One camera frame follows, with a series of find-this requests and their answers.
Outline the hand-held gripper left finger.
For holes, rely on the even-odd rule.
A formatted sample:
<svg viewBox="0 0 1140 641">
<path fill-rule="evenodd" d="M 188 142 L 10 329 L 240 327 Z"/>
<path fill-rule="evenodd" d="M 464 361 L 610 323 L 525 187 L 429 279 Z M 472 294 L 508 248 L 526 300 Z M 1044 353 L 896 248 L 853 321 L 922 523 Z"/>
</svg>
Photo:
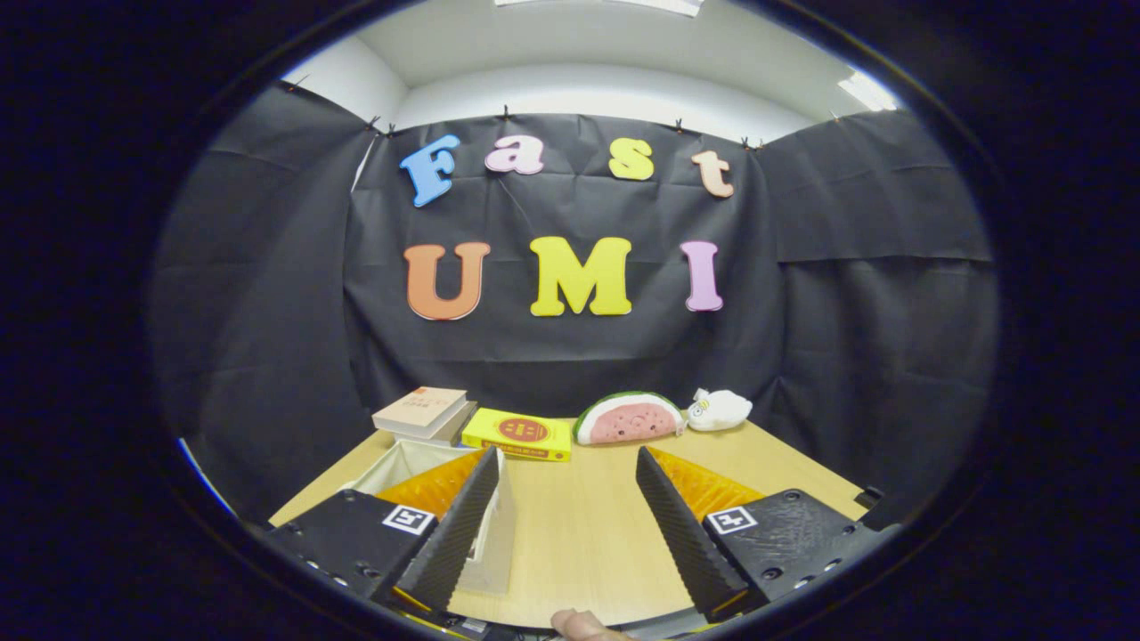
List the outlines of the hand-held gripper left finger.
<svg viewBox="0 0 1140 641">
<path fill-rule="evenodd" d="M 390 490 L 334 492 L 264 542 L 339 591 L 431 618 L 451 603 L 498 486 L 500 451 L 467 451 Z"/>
</svg>

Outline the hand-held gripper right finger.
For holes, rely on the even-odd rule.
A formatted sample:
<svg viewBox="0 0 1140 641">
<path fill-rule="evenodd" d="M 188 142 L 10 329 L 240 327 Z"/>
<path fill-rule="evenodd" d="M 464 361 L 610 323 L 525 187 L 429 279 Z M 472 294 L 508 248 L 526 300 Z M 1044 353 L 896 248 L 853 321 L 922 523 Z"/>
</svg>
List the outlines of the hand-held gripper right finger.
<svg viewBox="0 0 1140 641">
<path fill-rule="evenodd" d="M 883 532 L 807 490 L 762 495 L 687 459 L 640 447 L 636 482 L 708 623 L 751 612 L 857 563 Z"/>
</svg>

